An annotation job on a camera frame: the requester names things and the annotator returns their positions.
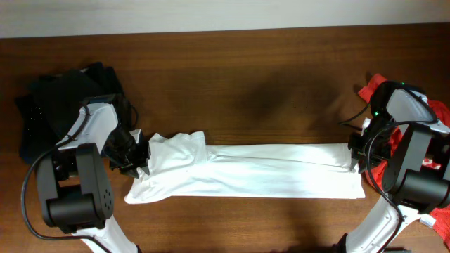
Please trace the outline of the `white t-shirt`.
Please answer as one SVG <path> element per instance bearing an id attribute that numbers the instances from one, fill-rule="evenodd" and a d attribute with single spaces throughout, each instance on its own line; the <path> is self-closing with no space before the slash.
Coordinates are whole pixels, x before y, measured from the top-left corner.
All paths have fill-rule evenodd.
<path id="1" fill-rule="evenodd" d="M 344 143 L 207 145 L 197 131 L 152 136 L 149 172 L 124 200 L 158 202 L 172 196 L 359 199 L 361 176 Z"/>

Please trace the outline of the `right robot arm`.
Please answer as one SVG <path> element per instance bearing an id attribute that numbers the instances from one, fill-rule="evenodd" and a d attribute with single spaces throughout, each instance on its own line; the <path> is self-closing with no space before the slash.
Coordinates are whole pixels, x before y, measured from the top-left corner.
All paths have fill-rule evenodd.
<path id="1" fill-rule="evenodd" d="M 449 128 L 430 107 L 425 92 L 384 81 L 366 107 L 372 119 L 349 137 L 351 165 L 368 173 L 386 164 L 380 199 L 364 221 L 333 245 L 333 252 L 384 252 L 411 222 L 449 206 Z"/>

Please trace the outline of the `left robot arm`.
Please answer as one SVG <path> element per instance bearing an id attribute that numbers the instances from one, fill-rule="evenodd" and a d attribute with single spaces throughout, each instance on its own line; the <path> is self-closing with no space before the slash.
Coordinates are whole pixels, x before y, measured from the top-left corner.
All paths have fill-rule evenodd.
<path id="1" fill-rule="evenodd" d="M 150 148 L 132 123 L 135 109 L 122 94 L 86 98 L 79 117 L 54 148 L 32 165 L 45 224 L 92 252 L 140 252 L 113 216 L 110 169 L 137 179 L 147 174 Z"/>

